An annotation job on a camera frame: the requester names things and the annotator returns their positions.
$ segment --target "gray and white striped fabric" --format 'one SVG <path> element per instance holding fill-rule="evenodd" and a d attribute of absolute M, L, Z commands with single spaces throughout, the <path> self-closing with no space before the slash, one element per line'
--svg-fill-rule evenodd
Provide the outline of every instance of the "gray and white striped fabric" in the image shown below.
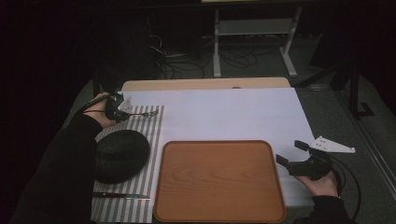
<path fill-rule="evenodd" d="M 154 170 L 160 166 L 160 164 L 155 161 L 161 157 L 158 145 L 160 141 L 164 106 L 134 106 L 133 108 L 133 113 L 144 113 L 157 109 L 159 110 L 159 114 L 156 117 L 131 117 L 113 127 L 104 129 L 98 134 L 96 141 L 119 130 L 135 130 L 147 137 L 151 151 L 145 168 L 132 179 L 117 185 L 106 185 L 95 181 L 93 191 L 137 193 L 148 195 L 151 199 L 155 197 L 155 195 L 150 194 L 155 194 L 155 190 L 152 190 L 152 188 L 154 188 L 154 186 L 152 186 Z M 149 206 L 149 203 L 150 201 L 93 198 L 92 220 L 97 222 L 150 223 L 152 219 L 152 206 Z"/>

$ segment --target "knife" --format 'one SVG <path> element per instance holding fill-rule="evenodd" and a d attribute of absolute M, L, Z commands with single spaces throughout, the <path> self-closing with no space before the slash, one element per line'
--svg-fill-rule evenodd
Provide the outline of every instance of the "knife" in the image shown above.
<path fill-rule="evenodd" d="M 94 198 L 122 198 L 122 199 L 134 199 L 134 200 L 150 200 L 149 196 L 143 194 L 123 194 L 123 193 L 108 193 L 108 192 L 94 192 L 92 194 Z"/>

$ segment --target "person's left hand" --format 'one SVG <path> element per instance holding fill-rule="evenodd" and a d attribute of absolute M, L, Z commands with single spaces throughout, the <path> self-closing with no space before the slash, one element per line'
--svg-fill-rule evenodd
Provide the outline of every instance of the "person's left hand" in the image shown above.
<path fill-rule="evenodd" d="M 109 95 L 109 93 L 108 92 L 99 93 L 96 95 L 96 97 L 94 99 L 97 99 L 104 95 Z M 106 100 L 103 100 L 103 101 L 98 102 L 97 104 L 91 106 L 90 108 L 86 109 L 84 111 L 84 114 L 90 116 L 93 119 L 96 119 L 96 121 L 98 121 L 100 123 L 102 128 L 107 128 L 107 127 L 115 125 L 116 121 L 112 120 L 112 119 L 108 119 L 106 117 L 105 110 L 106 110 Z"/>

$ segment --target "wooden tray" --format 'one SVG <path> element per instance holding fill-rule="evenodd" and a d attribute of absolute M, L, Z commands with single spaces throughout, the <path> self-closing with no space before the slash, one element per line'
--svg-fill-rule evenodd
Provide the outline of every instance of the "wooden tray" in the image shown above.
<path fill-rule="evenodd" d="M 286 208 L 271 146 L 264 141 L 167 143 L 154 216 L 164 222 L 281 222 Z"/>

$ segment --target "hand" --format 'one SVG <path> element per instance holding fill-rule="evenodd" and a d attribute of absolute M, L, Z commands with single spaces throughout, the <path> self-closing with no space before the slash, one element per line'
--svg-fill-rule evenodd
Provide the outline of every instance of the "hand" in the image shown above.
<path fill-rule="evenodd" d="M 101 96 L 109 95 L 108 92 L 99 93 L 96 95 L 94 99 L 97 99 Z M 115 120 L 108 119 L 105 114 L 106 110 L 106 100 L 98 102 L 97 104 L 91 106 L 90 108 L 86 109 L 84 112 L 85 115 L 90 116 L 93 119 L 96 119 L 102 126 L 102 128 L 107 128 L 116 124 Z"/>
<path fill-rule="evenodd" d="M 333 171 L 316 181 L 312 181 L 306 176 L 295 176 L 295 178 L 302 182 L 313 196 L 327 195 L 338 197 L 337 181 Z"/>

